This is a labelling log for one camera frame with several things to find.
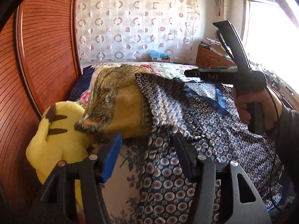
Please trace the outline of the dark grey sleeve forearm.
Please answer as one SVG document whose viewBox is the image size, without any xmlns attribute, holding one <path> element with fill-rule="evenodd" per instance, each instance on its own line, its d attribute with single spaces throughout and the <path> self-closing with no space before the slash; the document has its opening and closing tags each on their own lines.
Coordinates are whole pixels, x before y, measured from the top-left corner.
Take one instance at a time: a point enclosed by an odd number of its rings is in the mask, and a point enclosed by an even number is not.
<svg viewBox="0 0 299 224">
<path fill-rule="evenodd" d="M 275 133 L 278 156 L 298 191 L 298 112 L 283 106 Z"/>
</svg>

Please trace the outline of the person's right hand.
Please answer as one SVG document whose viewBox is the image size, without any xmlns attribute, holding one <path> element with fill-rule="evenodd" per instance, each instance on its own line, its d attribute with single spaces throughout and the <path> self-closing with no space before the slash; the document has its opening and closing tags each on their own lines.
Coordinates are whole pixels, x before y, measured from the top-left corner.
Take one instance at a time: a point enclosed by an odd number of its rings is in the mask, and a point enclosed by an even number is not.
<svg viewBox="0 0 299 224">
<path fill-rule="evenodd" d="M 255 109 L 255 120 L 263 123 L 263 128 L 266 131 L 272 130 L 282 114 L 283 105 L 275 93 L 266 88 L 262 91 L 254 91 L 251 93 L 242 93 L 233 87 L 233 99 L 235 106 L 244 124 L 249 124 L 251 114 L 248 106 L 253 103 Z"/>
</svg>

